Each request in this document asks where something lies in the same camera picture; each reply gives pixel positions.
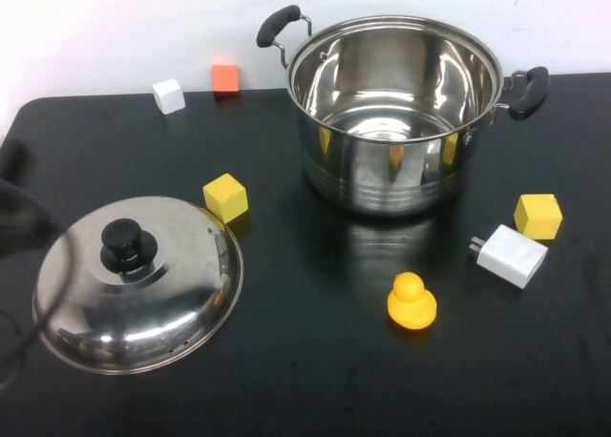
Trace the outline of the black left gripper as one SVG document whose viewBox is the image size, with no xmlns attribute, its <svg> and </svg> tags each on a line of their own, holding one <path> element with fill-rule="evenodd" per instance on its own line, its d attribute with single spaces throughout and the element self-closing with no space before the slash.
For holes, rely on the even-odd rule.
<svg viewBox="0 0 611 437">
<path fill-rule="evenodd" d="M 61 235 L 49 212 L 30 194 L 1 180 L 1 256 L 48 247 Z"/>
</svg>

